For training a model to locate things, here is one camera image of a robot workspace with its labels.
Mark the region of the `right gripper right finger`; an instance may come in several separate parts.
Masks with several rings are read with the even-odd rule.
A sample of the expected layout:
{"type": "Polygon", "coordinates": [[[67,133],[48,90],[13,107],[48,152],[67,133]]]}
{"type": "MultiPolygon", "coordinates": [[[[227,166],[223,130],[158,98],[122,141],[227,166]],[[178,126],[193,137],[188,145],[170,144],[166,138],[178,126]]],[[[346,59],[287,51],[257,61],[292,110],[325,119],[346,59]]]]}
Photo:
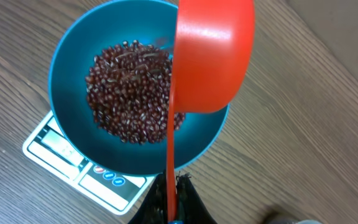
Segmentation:
{"type": "Polygon", "coordinates": [[[189,173],[176,176],[177,214],[175,220],[184,224],[217,224],[191,183],[189,173]]]}

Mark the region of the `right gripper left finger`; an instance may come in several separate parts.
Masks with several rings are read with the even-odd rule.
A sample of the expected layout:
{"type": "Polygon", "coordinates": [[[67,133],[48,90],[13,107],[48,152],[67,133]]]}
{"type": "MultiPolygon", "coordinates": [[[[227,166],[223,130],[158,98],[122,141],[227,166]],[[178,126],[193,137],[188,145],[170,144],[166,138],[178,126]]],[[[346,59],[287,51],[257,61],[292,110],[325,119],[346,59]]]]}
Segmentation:
{"type": "Polygon", "coordinates": [[[142,205],[129,224],[167,224],[166,172],[156,176],[142,205]]]}

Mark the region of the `red measuring scoop blue handle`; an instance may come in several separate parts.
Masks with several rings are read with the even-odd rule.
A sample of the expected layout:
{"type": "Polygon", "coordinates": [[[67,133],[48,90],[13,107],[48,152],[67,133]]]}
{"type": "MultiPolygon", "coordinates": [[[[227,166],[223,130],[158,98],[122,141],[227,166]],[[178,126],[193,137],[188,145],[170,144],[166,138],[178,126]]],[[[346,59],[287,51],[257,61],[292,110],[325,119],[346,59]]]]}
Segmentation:
{"type": "Polygon", "coordinates": [[[246,75],[254,38],[252,0],[181,0],[178,5],[167,119],[167,220],[177,213],[175,113],[225,107],[246,75]]]}

